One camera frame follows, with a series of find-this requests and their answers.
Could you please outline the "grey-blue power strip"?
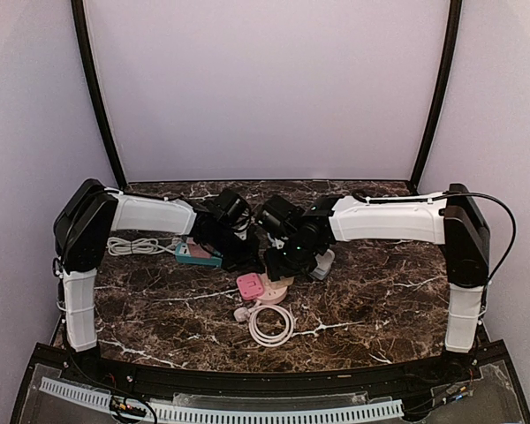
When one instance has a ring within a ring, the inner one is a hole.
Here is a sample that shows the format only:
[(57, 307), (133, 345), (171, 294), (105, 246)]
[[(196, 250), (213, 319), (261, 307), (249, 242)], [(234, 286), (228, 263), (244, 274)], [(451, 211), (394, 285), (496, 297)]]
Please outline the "grey-blue power strip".
[(310, 276), (323, 281), (331, 270), (333, 261), (335, 260), (335, 253), (331, 249), (328, 249), (324, 254), (317, 254), (315, 259), (316, 267), (310, 272)]

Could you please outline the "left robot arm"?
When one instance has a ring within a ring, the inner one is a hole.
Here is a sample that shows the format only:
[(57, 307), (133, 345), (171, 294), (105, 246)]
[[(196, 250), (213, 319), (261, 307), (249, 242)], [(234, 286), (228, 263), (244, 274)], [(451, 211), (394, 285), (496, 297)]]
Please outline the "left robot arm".
[(56, 273), (63, 287), (65, 334), (78, 354), (72, 370), (88, 385), (107, 377), (106, 364), (87, 350), (97, 345), (95, 279), (110, 234), (151, 231), (187, 236), (216, 253), (228, 272), (261, 273), (260, 241), (251, 227), (251, 209), (230, 189), (202, 202), (178, 197), (131, 194), (85, 180), (54, 222)]

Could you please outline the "pink round power strip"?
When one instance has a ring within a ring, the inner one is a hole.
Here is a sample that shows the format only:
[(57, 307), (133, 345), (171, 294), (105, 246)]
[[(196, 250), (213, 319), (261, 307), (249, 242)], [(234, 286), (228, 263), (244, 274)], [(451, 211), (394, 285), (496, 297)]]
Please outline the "pink round power strip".
[(286, 298), (288, 292), (287, 285), (281, 285), (279, 282), (271, 282), (266, 274), (260, 274), (263, 286), (263, 294), (257, 300), (263, 305), (277, 305)]

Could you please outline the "pink square adapter plug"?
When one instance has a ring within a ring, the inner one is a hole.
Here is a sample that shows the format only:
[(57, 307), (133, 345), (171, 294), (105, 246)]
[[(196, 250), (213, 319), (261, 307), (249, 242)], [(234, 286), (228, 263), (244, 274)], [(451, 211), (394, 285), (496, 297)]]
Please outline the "pink square adapter plug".
[(261, 277), (257, 273), (239, 276), (236, 279), (236, 284), (241, 298), (245, 301), (257, 299), (265, 292)]

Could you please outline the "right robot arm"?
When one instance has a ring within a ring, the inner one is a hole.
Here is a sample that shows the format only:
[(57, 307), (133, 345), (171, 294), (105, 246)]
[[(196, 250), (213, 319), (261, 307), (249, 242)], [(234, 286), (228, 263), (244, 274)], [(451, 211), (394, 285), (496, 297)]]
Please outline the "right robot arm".
[(454, 382), (467, 368), (486, 290), (498, 272), (490, 264), (490, 228), (476, 201), (509, 207), (496, 197), (473, 193), (462, 184), (444, 192), (403, 197), (325, 195), (301, 208), (274, 195), (255, 222), (281, 241), (264, 253), (269, 279), (311, 276), (318, 258), (338, 242), (362, 239), (413, 240), (441, 247), (450, 286), (446, 353), (433, 365), (442, 383)]

